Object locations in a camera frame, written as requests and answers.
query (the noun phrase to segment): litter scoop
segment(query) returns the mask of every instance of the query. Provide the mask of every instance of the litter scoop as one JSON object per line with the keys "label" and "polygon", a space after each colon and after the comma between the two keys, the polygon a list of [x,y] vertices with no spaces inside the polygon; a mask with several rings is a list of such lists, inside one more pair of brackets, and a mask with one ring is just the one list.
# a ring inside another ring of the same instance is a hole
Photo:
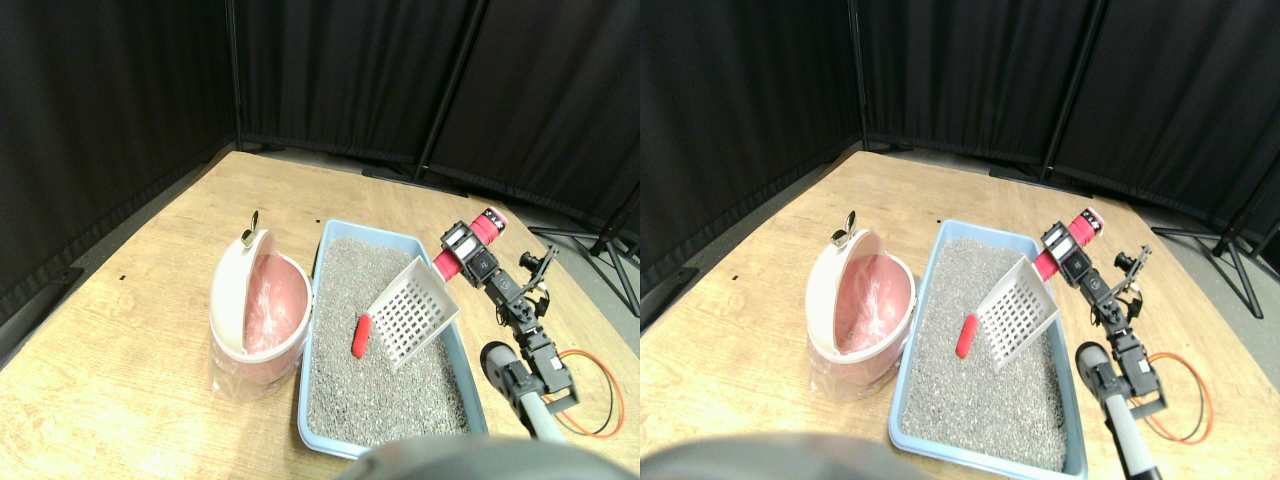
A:
{"label": "litter scoop", "polygon": [[444,278],[422,261],[401,270],[387,289],[369,306],[374,328],[387,346],[392,371],[399,370],[453,323],[462,307],[449,294]]}
{"label": "litter scoop", "polygon": [[1059,308],[1039,271],[1023,257],[978,303],[977,314],[998,371],[1057,320]]}

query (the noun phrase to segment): red handle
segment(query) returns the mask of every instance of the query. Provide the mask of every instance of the red handle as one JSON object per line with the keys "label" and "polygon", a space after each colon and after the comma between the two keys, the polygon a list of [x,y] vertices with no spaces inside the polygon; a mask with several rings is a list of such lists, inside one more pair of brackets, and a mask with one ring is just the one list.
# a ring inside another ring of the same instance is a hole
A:
{"label": "red handle", "polygon": [[[1066,225],[1066,230],[1071,233],[1071,238],[1075,238],[1075,244],[1079,244],[1082,248],[1089,244],[1089,242],[1093,241],[1093,237],[1101,234],[1102,227],[1105,225],[1105,220],[1102,220],[1102,215],[1098,215],[1097,210],[1088,207],[1084,209],[1084,211],[1093,215],[1093,218],[1098,220],[1097,229],[1089,224],[1089,220],[1084,218],[1083,212],[1076,215],[1075,220],[1071,220],[1070,225]],[[1041,251],[1041,255],[1036,257],[1034,265],[1036,271],[1041,274],[1041,280],[1048,280],[1050,276],[1053,276],[1053,274],[1057,273],[1057,260],[1053,260],[1053,255],[1050,253],[1048,250]]]}
{"label": "red handle", "polygon": [[956,355],[960,358],[969,356],[969,347],[973,346],[973,335],[978,333],[978,316],[969,315],[964,319],[964,329],[960,330],[960,343],[956,343]]}
{"label": "red handle", "polygon": [[[494,216],[498,218],[498,221],[500,221],[502,225],[494,225],[493,220],[489,220],[489,216],[483,212],[476,216],[475,220],[471,220],[471,232],[475,232],[476,237],[479,237],[484,244],[493,243],[493,241],[502,234],[502,230],[507,228],[507,218],[503,216],[498,209],[489,207],[486,211],[493,211]],[[431,262],[435,264],[435,270],[440,273],[444,282],[449,282],[453,275],[462,271],[462,261],[460,261],[458,257],[451,251],[440,252],[440,255],[436,255],[435,260],[431,260]]]}
{"label": "red handle", "polygon": [[365,347],[369,346],[369,329],[372,326],[372,320],[369,319],[369,314],[361,315],[360,321],[356,323],[356,340],[351,343],[351,355],[356,358],[365,357]]}

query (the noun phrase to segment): table surface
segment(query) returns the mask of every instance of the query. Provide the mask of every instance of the table surface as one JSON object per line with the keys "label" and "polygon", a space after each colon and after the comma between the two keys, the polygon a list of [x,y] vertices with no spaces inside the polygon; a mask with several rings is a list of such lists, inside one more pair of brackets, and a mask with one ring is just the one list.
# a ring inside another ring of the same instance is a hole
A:
{"label": "table surface", "polygon": [[[417,237],[429,252],[460,219],[486,206],[360,175],[233,152],[152,218],[52,315],[0,371],[0,468],[19,477],[182,476],[333,477],[351,461],[307,449],[297,429],[297,375],[280,392],[234,403],[210,390],[209,287],[227,244],[248,225],[271,229],[282,253],[311,271],[328,219]],[[520,219],[492,246],[515,266],[545,246]],[[628,410],[639,408],[639,361],[558,264],[547,274],[553,302],[543,319],[559,349],[584,348],[608,365]],[[475,360],[490,340],[513,344],[493,303],[452,282],[457,325],[471,360],[489,431],[527,438]],[[570,412],[598,425],[608,411],[603,374],[566,361],[582,404]],[[568,440],[632,471],[640,429],[611,439]]]}
{"label": "table surface", "polygon": [[[850,210],[859,228],[874,228],[888,251],[923,275],[940,223],[956,219],[1032,238],[1084,207],[1107,220],[1088,246],[1111,284],[1117,252],[1152,248],[1138,276],[1146,303],[1134,326],[1149,353],[1175,352],[1199,370],[1212,394],[1211,436],[1185,447],[1139,426],[1170,479],[1275,477],[1280,474],[1280,394],[1239,339],[1147,224],[1124,202],[1084,198],[987,175],[858,152],[751,233],[641,338],[645,439],[641,456],[712,435],[826,431],[890,443],[895,385],[851,403],[809,392],[804,288],[831,233]],[[1060,275],[1053,291],[1068,348],[1094,340],[1083,297]],[[1190,431],[1198,413],[1194,378],[1176,362],[1157,362],[1170,408],[1157,417],[1174,433]],[[1123,477],[1097,401],[1073,375],[1084,426],[1089,474]],[[900,457],[940,477],[987,474],[899,449]]]}

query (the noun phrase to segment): orange cable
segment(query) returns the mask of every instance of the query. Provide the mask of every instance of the orange cable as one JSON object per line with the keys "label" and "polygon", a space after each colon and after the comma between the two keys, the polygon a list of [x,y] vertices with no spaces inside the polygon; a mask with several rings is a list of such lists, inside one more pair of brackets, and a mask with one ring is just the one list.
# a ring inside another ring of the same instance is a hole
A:
{"label": "orange cable", "polygon": [[[1197,443],[1204,442],[1204,439],[1208,438],[1208,433],[1213,430],[1213,398],[1210,397],[1208,394],[1208,385],[1204,384],[1204,379],[1199,376],[1199,372],[1196,371],[1196,367],[1193,367],[1192,364],[1187,361],[1187,358],[1179,357],[1176,353],[1160,352],[1147,357],[1147,361],[1156,361],[1156,358],[1166,358],[1166,357],[1181,362],[1183,365],[1187,366],[1187,370],[1192,371],[1192,375],[1196,375],[1196,381],[1198,381],[1201,389],[1204,390],[1204,403],[1208,403],[1208,426],[1204,428],[1204,435],[1201,435],[1201,438],[1194,440],[1183,440],[1181,438],[1178,438],[1178,435],[1171,434],[1169,429],[1165,429],[1165,425],[1160,424],[1160,419],[1156,419],[1155,415],[1151,415],[1151,420],[1156,424],[1156,426],[1160,428],[1160,431],[1164,431],[1165,435],[1169,435],[1170,440],[1181,443],[1184,445],[1194,445]],[[1138,401],[1137,397],[1134,397],[1133,402],[1142,406],[1142,402]]]}
{"label": "orange cable", "polygon": [[604,362],[602,362],[600,358],[596,358],[594,355],[586,352],[585,349],[572,348],[572,349],[566,349],[559,355],[561,357],[581,355],[588,358],[591,358],[591,361],[595,362],[595,365],[600,366],[600,370],[604,370],[604,374],[608,375],[609,381],[613,383],[613,389],[618,392],[618,410],[620,410],[618,425],[613,428],[613,431],[609,431],[603,435],[591,433],[590,430],[584,429],[582,425],[579,425],[577,421],[573,420],[573,417],[568,416],[568,412],[559,412],[561,415],[564,416],[564,420],[568,420],[568,422],[573,424],[573,426],[581,430],[582,434],[586,434],[588,436],[591,438],[607,439],[609,436],[617,435],[618,431],[622,431],[622,424],[627,420],[627,402],[626,399],[622,398],[622,387],[618,384],[618,379],[613,376],[613,371],[611,371],[609,367],[604,366]]}

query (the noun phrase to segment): black backdrop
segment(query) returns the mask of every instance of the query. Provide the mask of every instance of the black backdrop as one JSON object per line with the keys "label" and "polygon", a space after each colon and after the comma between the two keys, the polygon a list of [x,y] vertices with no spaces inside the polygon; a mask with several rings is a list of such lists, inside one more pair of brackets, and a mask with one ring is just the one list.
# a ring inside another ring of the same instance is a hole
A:
{"label": "black backdrop", "polygon": [[416,163],[465,1],[236,1],[246,140]]}
{"label": "black backdrop", "polygon": [[[1267,0],[1112,1],[1056,170],[1224,227],[1280,152],[1277,19]],[[1277,215],[1272,184],[1247,234]]]}
{"label": "black backdrop", "polygon": [[[236,1],[244,138],[416,164],[472,1]],[[490,1],[433,172],[603,224],[635,184],[634,1]]]}
{"label": "black backdrop", "polygon": [[639,10],[489,5],[429,169],[602,225],[640,178]]}
{"label": "black backdrop", "polygon": [[0,319],[234,133],[221,1],[0,3]]}
{"label": "black backdrop", "polygon": [[1039,164],[1088,1],[861,0],[868,136]]}
{"label": "black backdrop", "polygon": [[644,14],[641,294],[860,128],[844,0]]}

